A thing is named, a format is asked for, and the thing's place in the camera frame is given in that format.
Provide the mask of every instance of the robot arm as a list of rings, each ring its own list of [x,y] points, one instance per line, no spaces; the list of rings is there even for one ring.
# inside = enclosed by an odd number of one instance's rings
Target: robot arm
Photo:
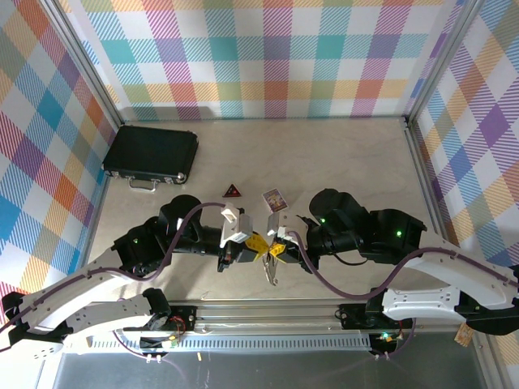
[[[217,256],[218,271],[233,262],[253,260],[257,252],[244,243],[253,235],[250,217],[232,204],[215,205],[222,207],[225,218],[221,229],[202,226],[202,209],[191,211],[202,207],[200,201],[181,195],[162,207],[159,216],[131,229],[100,257],[51,288],[28,295],[7,294],[2,306],[14,320],[15,328],[9,332],[11,347],[23,347],[27,352],[33,346],[35,357],[46,357],[71,335],[166,324],[171,311],[159,289],[148,289],[128,301],[92,302],[105,300],[107,293],[125,284],[156,278],[170,262],[167,257],[174,239],[174,252]]]
[[[374,296],[366,304],[366,323],[374,315],[383,315],[393,321],[452,319],[492,335],[519,328],[515,269],[470,259],[459,247],[426,232],[424,224],[412,216],[394,209],[368,212],[350,194],[334,189],[319,192],[310,203],[310,211],[320,224],[280,212],[270,216],[268,234],[275,235],[275,242],[285,247],[277,255],[280,259],[317,273],[326,286],[331,285],[317,270],[320,256],[350,250],[358,250],[376,263],[413,268],[448,284],[437,290],[382,288],[381,294],[372,292]],[[410,256],[416,250],[420,255]]]
[[[171,308],[159,289],[148,289],[126,301],[91,303],[104,300],[107,292],[124,284],[156,278],[169,265],[173,251],[216,256],[217,270],[223,271],[232,263],[252,262],[267,250],[263,238],[252,232],[251,220],[243,210],[230,204],[213,205],[223,208],[221,229],[202,226],[203,204],[181,195],[162,207],[159,216],[131,229],[98,259],[51,289],[27,296],[6,295],[2,305],[10,323],[0,332],[14,324],[9,332],[11,347],[23,348],[25,353],[34,348],[35,357],[46,357],[58,351],[70,335],[174,325],[169,324]],[[299,263],[318,275],[321,255],[358,250],[366,259],[395,265],[396,271],[413,268],[449,285],[428,291],[378,287],[380,293],[372,291],[367,303],[340,306],[341,321],[345,316],[347,322],[343,327],[392,328],[401,320],[409,323],[407,318],[448,318],[493,335],[519,328],[519,284],[513,269],[468,259],[459,254],[459,248],[427,233],[423,223],[412,216],[393,209],[368,212],[351,195],[336,190],[318,193],[310,211],[319,224],[288,212],[270,216],[268,235],[275,235],[274,243],[282,247],[277,248],[276,256],[284,262]],[[410,256],[425,246],[436,249]],[[431,256],[431,251],[439,254]]]

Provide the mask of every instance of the small label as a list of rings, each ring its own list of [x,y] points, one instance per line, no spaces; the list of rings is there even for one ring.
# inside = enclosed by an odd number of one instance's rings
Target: small label
[[[454,340],[461,344],[463,347],[467,347],[472,340],[472,336],[474,335],[474,330],[467,326],[466,323],[462,323],[460,325],[460,329],[457,331],[456,337]]]
[[[272,212],[279,212],[289,207],[278,189],[272,189],[263,193],[263,198]]]

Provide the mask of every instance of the plaid wall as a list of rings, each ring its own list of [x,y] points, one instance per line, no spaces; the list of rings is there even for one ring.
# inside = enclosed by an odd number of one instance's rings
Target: plaid wall
[[[37,0],[0,0],[1,296],[75,271],[113,137]]]
[[[487,0],[418,124],[449,238],[519,263],[519,0]],[[498,336],[519,387],[519,334]]]
[[[455,0],[62,6],[128,120],[401,115],[461,8]]]

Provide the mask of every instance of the aluminum frame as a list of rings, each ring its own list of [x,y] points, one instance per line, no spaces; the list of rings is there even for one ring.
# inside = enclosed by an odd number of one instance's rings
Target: aluminum frame
[[[40,4],[56,29],[59,37],[66,47],[66,51],[72,57],[74,64],[84,77],[92,94],[103,109],[103,112],[115,128],[119,128],[124,120],[110,97],[105,85],[97,74],[96,68],[90,61],[81,41],[72,28],[65,11],[59,0],[40,0]]]
[[[411,107],[409,114],[410,122],[414,122],[418,119],[423,108],[431,99],[431,96],[444,75],[445,70],[459,49],[465,34],[474,18],[479,13],[484,2],[485,0],[469,0],[463,6],[452,31],[448,34],[447,40],[436,59],[435,65],[432,67],[429,77],[427,77],[425,84]]]
[[[434,197],[431,180],[429,179],[425,168],[425,161],[419,152],[420,148],[415,134],[417,129],[417,123],[411,121],[406,123],[405,120],[402,120],[402,130],[404,131],[404,136],[409,145],[409,152],[413,159],[414,168],[422,188],[423,198],[429,211],[433,229],[437,234],[447,240],[447,230],[442,221],[438,203]],[[510,380],[504,360],[497,348],[498,346],[495,337],[475,332],[472,338],[472,344],[473,347],[475,347],[476,354],[478,355],[478,362],[483,372],[483,377],[487,387],[492,389],[512,388],[512,381]]]
[[[359,302],[362,301],[345,301],[340,298],[170,301],[172,306],[197,306],[197,318],[195,330],[182,336],[182,342],[186,342],[184,347],[163,351],[233,352],[243,348],[248,352],[258,353],[316,349],[369,350],[371,349],[369,335],[380,334],[384,332],[383,329],[342,330],[341,321],[335,317],[339,305]],[[457,323],[446,323],[445,320],[422,322],[425,325],[417,325],[416,332],[453,333],[458,328]],[[171,331],[126,329],[122,338],[128,347],[138,348],[141,336],[161,338],[170,335],[172,335]],[[73,341],[70,347],[63,350],[65,353],[124,351],[111,333],[95,335],[90,338],[88,344],[83,341]]]

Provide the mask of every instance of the purple cable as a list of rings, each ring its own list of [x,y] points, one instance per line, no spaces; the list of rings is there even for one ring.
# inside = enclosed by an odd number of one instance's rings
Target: purple cable
[[[314,264],[311,262],[310,258],[308,258],[307,252],[303,249],[304,244],[302,243],[302,239],[298,233],[296,233],[295,231],[292,231],[289,233],[289,235],[292,235],[298,241],[299,252],[301,253],[302,258],[304,259],[305,264],[308,266],[310,271],[317,277],[317,279],[319,281],[321,281],[321,284],[323,284],[326,288],[330,289],[336,295],[341,296],[343,298],[348,298],[350,300],[368,300],[368,299],[373,298],[373,297],[377,296],[378,294],[382,293],[389,286],[389,284],[391,284],[391,282],[397,276],[398,272],[405,266],[406,263],[408,263],[411,259],[414,259],[414,258],[418,257],[419,255],[426,254],[426,253],[441,253],[441,254],[446,254],[446,255],[452,256],[452,257],[458,257],[462,261],[465,261],[466,263],[477,267],[479,270],[485,271],[485,272],[491,274],[498,280],[508,283],[515,288],[519,288],[519,284],[517,282],[509,280],[507,277],[501,275],[497,271],[494,271],[494,270],[482,265],[481,263],[464,256],[463,254],[458,254],[456,251],[443,249],[441,247],[424,247],[422,249],[413,251],[411,254],[406,255],[395,266],[395,268],[391,271],[391,273],[389,273],[388,278],[386,278],[384,280],[384,282],[378,288],[373,289],[369,293],[365,293],[365,294],[351,294],[351,293],[343,292],[342,290],[336,288],[335,286],[330,284],[319,273],[319,271],[315,268]]]
[[[203,204],[197,205],[196,207],[193,207],[187,213],[186,217],[184,218],[184,220],[180,224],[180,227],[178,228],[177,233],[175,233],[173,241],[169,245],[169,248],[166,251],[166,253],[164,255],[164,258],[162,259],[161,265],[148,278],[139,278],[138,276],[134,276],[131,273],[128,273],[127,271],[123,271],[123,270],[117,269],[116,267],[100,267],[98,269],[89,271],[86,275],[82,274],[82,275],[76,276],[74,278],[71,278],[68,281],[65,281],[62,284],[58,285],[54,289],[51,289],[50,291],[48,291],[47,293],[43,294],[42,296],[38,297],[32,303],[31,306],[28,306],[27,308],[25,308],[24,310],[19,312],[17,315],[15,315],[14,318],[12,318],[6,324],[4,324],[2,326],[2,328],[0,328],[0,333],[4,332],[6,330],[6,328],[8,328],[9,326],[13,325],[14,323],[16,323],[16,321],[18,321],[23,316],[25,316],[33,307],[35,307],[35,309],[36,309],[36,306],[40,305],[46,298],[52,296],[53,294],[59,292],[60,290],[66,288],[67,286],[72,285],[72,284],[74,284],[75,282],[77,282],[79,280],[82,280],[83,278],[89,278],[89,277],[91,277],[93,275],[96,275],[96,274],[99,274],[99,273],[110,272],[110,273],[120,274],[122,276],[125,276],[126,278],[129,278],[129,279],[131,279],[133,281],[137,281],[137,282],[145,282],[145,281],[156,280],[157,277],[162,273],[164,268],[171,264],[171,256],[173,255],[173,250],[174,250],[175,246],[177,245],[178,241],[180,240],[180,237],[182,236],[182,233],[184,232],[184,229],[186,229],[187,223],[189,222],[190,218],[193,217],[193,215],[196,212],[198,212],[200,209],[202,209],[204,207],[224,207],[224,206],[225,206],[225,204],[222,204],[222,203],[203,203]]]

